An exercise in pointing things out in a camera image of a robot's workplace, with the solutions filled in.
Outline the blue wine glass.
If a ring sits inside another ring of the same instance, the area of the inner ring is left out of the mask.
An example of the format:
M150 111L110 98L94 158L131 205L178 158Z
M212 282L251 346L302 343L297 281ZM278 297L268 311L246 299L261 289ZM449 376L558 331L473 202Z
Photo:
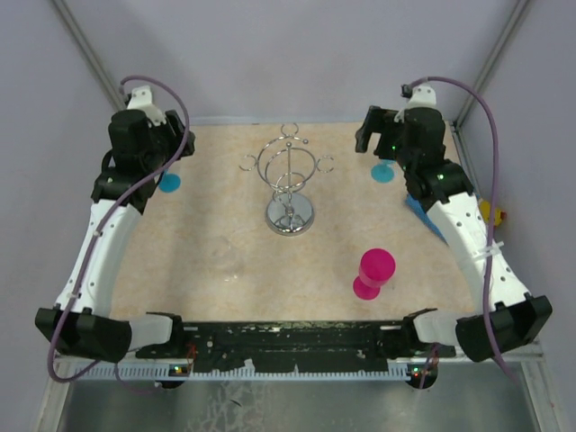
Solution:
M175 192L181 186L181 177L178 174L165 171L157 182L157 188L165 193Z
M381 159L377 164L375 164L371 169L372 179L381 184L387 184L391 182L394 177L394 162L389 159Z

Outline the pink wine glass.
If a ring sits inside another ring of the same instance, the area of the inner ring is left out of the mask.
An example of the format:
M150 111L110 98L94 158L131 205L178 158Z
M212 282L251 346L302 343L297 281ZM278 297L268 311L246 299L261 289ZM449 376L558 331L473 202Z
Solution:
M392 254L382 248L367 250L358 267L358 276L353 281L355 295L365 301L375 299L396 271L396 261Z

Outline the clear wine glass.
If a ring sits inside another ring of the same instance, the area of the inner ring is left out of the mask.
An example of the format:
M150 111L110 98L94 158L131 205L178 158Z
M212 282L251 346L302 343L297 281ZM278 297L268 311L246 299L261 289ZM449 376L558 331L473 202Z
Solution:
M219 237L208 252L211 267L226 283L235 283L244 273L244 258L227 238Z

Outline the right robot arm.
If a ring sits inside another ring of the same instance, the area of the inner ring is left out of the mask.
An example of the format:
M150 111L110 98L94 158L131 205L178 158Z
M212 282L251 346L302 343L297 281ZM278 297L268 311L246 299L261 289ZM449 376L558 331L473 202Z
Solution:
M423 310L402 333L403 348L423 356L434 342L460 347L482 362L534 341L553 313L544 295L535 297L518 279L501 247L488 238L473 185L456 162L446 157L446 125L431 107L397 111L369 107L355 133L355 150L365 153L373 134L380 138L374 154L398 163L409 195L438 228L475 300L467 317Z

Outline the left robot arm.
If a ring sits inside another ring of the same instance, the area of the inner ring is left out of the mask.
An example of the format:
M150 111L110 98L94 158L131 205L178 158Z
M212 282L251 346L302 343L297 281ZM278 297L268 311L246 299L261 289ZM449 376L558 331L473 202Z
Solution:
M170 158L194 153L193 133L177 111L152 121L141 109L115 113L108 126L111 149L91 193L90 220L65 288L50 308L38 309L35 326L64 356L117 363L134 349L156 345L181 355L187 335L176 316L150 312L141 319L111 319L112 294L122 257L157 189Z

